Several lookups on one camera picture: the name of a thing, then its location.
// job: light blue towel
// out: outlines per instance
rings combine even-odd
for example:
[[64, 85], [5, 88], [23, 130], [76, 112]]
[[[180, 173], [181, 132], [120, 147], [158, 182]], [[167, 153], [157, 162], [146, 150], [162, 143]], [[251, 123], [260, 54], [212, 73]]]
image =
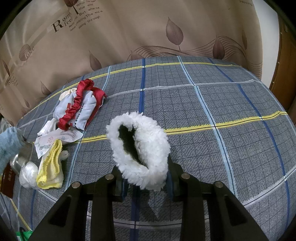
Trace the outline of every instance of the light blue towel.
[[16, 127], [9, 127], [0, 134], [0, 175], [9, 159], [18, 154], [24, 145], [23, 137]]

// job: screw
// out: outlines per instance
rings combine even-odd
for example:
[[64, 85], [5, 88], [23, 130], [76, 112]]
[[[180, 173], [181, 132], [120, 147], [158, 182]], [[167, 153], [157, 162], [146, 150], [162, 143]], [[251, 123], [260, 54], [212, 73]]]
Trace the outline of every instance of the screw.
[[106, 178], [107, 180], [112, 180], [112, 179], [114, 178], [114, 176], [113, 176], [113, 174], [107, 174], [107, 175], [105, 176], [105, 178]]
[[215, 186], [218, 188], [222, 188], [223, 187], [223, 183], [220, 181], [215, 182]]
[[80, 183], [79, 182], [73, 182], [71, 186], [73, 188], [78, 188], [78, 187], [80, 187]]
[[184, 173], [182, 173], [181, 178], [183, 178], [183, 179], [189, 179], [190, 178], [190, 174], [184, 172]]

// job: beige curtain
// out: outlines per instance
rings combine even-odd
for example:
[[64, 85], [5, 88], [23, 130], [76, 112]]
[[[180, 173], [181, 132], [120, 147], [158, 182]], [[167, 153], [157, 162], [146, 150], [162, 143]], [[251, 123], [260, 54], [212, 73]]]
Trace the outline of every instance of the beige curtain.
[[33, 0], [0, 40], [0, 113], [16, 124], [78, 76], [167, 55], [223, 59], [261, 78], [252, 0]]

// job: yellow towel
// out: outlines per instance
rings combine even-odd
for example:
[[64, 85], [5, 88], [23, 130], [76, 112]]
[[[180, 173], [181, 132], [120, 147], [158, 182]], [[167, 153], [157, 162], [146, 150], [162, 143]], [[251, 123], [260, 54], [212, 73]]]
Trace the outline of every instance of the yellow towel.
[[62, 142], [57, 139], [52, 144], [49, 154], [42, 156], [39, 172], [36, 178], [37, 186], [42, 189], [60, 188], [63, 184], [63, 171], [59, 155], [62, 151]]

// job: white wall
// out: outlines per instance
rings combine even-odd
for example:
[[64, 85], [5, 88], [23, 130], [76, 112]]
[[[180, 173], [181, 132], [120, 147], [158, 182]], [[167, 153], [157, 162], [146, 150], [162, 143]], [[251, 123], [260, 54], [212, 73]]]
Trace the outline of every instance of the white wall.
[[277, 13], [263, 0], [253, 0], [259, 18], [263, 66], [262, 82], [269, 88], [279, 52], [279, 19]]

